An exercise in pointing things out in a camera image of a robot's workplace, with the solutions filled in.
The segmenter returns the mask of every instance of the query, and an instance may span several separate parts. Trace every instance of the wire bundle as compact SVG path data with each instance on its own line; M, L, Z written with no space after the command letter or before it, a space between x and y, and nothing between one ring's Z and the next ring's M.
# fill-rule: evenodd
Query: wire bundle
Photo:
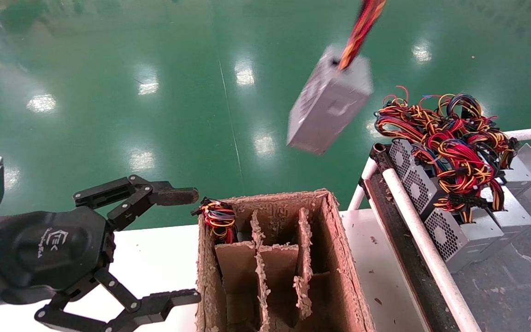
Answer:
M364 42L364 38L372 29L372 26L380 17L382 9L386 4L386 0L363 0L360 7L360 16L354 25L352 34L348 39L348 44L343 50L341 59L339 60L339 70L346 69L352 61L358 56L358 51Z
M438 183L448 196L434 205L459 211L464 223L472 222L472 206L503 210L503 191L496 178L510 167L518 140L495 127L495 116L483 116L480 103L470 95L424 96L410 106L407 89L397 87L405 90L405 99L387 96L383 102L392 99L375 113L375 127L384 136L409 141L415 158L440 178ZM423 108L423 101L433 97L439 97L438 107L433 111ZM485 186L493 193L489 204L480 197Z
M212 234L221 243L236 241L235 212L230 204L204 197L198 209L206 225L212 227Z

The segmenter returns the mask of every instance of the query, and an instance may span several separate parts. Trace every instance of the silver power supply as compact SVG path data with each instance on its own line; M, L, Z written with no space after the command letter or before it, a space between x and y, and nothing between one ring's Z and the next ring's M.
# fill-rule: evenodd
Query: silver power supply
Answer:
M337 63L343 47L328 46L292 107L288 145L321 155L370 98L370 63L358 55L345 70Z
M450 212L435 208L424 221L448 270L457 273L472 262L486 259L483 254L493 242L503 236L503 232L482 208L472 208L472 223L457 223Z
M490 212L490 215L503 232L503 236L485 249L484 255L487 257L495 254L510 244L516 236L531 228L531 216L529 213L523 208L516 197L514 197L510 189L506 187L502 187L502 189L504 210ZM481 197L492 202L493 194L491 193L491 189L483 189L481 191Z
M520 158L514 158L511 163L511 170L505 172L505 186L516 197L531 188L531 172L527 169Z
M434 203L438 198L446 196L446 193L438 185L437 177L430 178L423 166L415 164L411 150L411 144L407 140L398 139L393 141L388 154L415 210L421 220L425 220L434 210Z

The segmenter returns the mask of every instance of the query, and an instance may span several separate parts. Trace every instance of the green floor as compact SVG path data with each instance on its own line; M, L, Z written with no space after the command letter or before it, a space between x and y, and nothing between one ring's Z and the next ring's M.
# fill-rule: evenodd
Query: green floor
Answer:
M373 99L323 157L287 148L289 109L358 6L0 0L0 213L68 210L132 173L222 198L326 187L346 207L397 84L468 92L504 130L531 127L531 0L388 0L361 51ZM189 210L155 207L132 228L194 223Z

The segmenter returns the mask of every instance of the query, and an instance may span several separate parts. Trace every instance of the gray floor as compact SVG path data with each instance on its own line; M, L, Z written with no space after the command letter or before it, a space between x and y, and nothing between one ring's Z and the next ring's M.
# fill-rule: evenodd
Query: gray floor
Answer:
M531 215L531 193L519 200ZM484 332L531 332L531 229L454 279Z

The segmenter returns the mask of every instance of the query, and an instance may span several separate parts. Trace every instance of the white table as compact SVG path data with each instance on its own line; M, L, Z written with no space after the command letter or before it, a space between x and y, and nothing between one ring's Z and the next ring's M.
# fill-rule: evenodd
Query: white table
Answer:
M372 211L341 212L341 216L377 330L427 332L384 228ZM141 298L156 292L195 288L197 259L198 225L122 231L116 233L110 272ZM19 328L49 332L49 328L33 319L34 313L47 302L0 305L0 332ZM68 304L65 310L109 321L122 311L122 306L99 286L80 301ZM195 313L196 305L175 307L164 323L141 326L137 332L194 332Z

